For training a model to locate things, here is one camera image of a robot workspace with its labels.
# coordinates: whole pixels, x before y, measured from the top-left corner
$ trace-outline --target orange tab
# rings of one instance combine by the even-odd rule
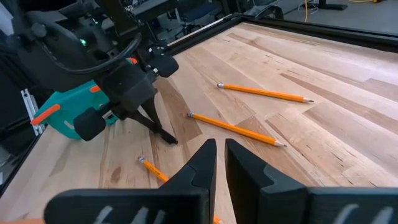
[[[60,110],[61,106],[59,104],[53,105],[49,109],[45,110],[43,113],[38,115],[35,119],[33,119],[30,123],[33,125],[39,125],[42,121],[48,118],[51,114],[54,114],[56,111]]]
[[[101,91],[99,86],[93,86],[90,88],[90,92],[92,92],[92,93],[96,93],[98,91]]]
[[[127,58],[133,65],[135,65],[136,63],[138,63],[137,59],[135,58]]]

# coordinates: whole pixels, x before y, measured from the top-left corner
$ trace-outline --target green led light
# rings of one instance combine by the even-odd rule
[[[83,44],[83,46],[87,46],[87,42],[85,41],[85,40],[83,40],[83,39],[79,39],[80,40],[80,42],[81,42],[81,44]]]

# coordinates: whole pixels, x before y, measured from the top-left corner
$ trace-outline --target teal object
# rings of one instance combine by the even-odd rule
[[[60,109],[48,118],[43,120],[41,124],[49,124],[58,132],[71,139],[81,139],[73,127],[73,119],[82,114],[89,107],[98,109],[101,105],[107,103],[109,98],[102,92],[97,91],[92,93],[91,87],[96,86],[94,81],[82,84],[79,87],[68,90],[64,93],[55,92],[44,103],[44,105],[35,114],[35,117],[49,109],[51,106],[59,104]],[[106,119],[106,124],[111,125],[115,123],[118,118],[113,115]]]

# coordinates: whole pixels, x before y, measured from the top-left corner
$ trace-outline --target pencil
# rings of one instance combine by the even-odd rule
[[[215,125],[215,126],[220,127],[220,128],[227,129],[229,131],[233,131],[233,132],[238,133],[238,134],[242,134],[243,136],[246,136],[246,137],[249,137],[249,138],[253,138],[255,140],[262,141],[264,143],[267,143],[267,144],[270,144],[270,145],[273,145],[273,146],[285,146],[286,147],[285,144],[280,143],[278,140],[276,140],[276,139],[274,139],[272,137],[265,136],[265,135],[259,134],[259,133],[255,133],[254,131],[249,131],[247,129],[235,127],[233,125],[230,125],[230,124],[227,124],[227,123],[224,123],[224,122],[221,122],[221,121],[217,121],[217,120],[215,120],[213,118],[208,118],[208,117],[203,116],[203,115],[194,114],[192,112],[189,112],[188,117],[194,118],[194,119],[198,119],[200,121],[206,122],[208,124]]]
[[[217,87],[224,88],[227,90],[242,91],[245,93],[253,93],[253,94],[262,95],[262,96],[270,96],[270,97],[274,97],[274,98],[279,98],[279,99],[283,99],[283,100],[291,100],[291,101],[296,101],[296,102],[301,102],[301,103],[314,102],[313,100],[309,100],[307,98],[304,98],[303,96],[291,95],[291,94],[286,94],[286,93],[278,93],[278,92],[267,91],[267,90],[258,90],[255,88],[248,88],[248,87],[237,86],[237,85],[227,85],[227,84],[219,83],[219,84],[217,84]]]
[[[149,171],[155,174],[156,177],[159,178],[163,183],[169,180],[169,178],[166,175],[164,175],[160,170],[156,169],[156,167],[152,165],[150,162],[148,162],[144,157],[139,156],[138,161],[142,163],[145,168],[147,168]],[[222,223],[223,221],[215,215],[213,219],[213,224],[222,224]]]

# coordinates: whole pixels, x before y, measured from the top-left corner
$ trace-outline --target light wood grain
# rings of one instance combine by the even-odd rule
[[[143,155],[173,176],[208,138],[218,146],[215,213],[234,220],[224,140],[234,138],[309,186],[398,186],[398,56],[240,24],[175,56],[180,70],[155,82],[169,146],[135,121],[118,121],[90,142],[49,127],[0,198],[0,220],[39,218],[54,195],[79,188],[157,188]],[[216,87],[218,82],[315,100],[296,103]],[[272,147],[186,118],[203,114],[270,135]]]

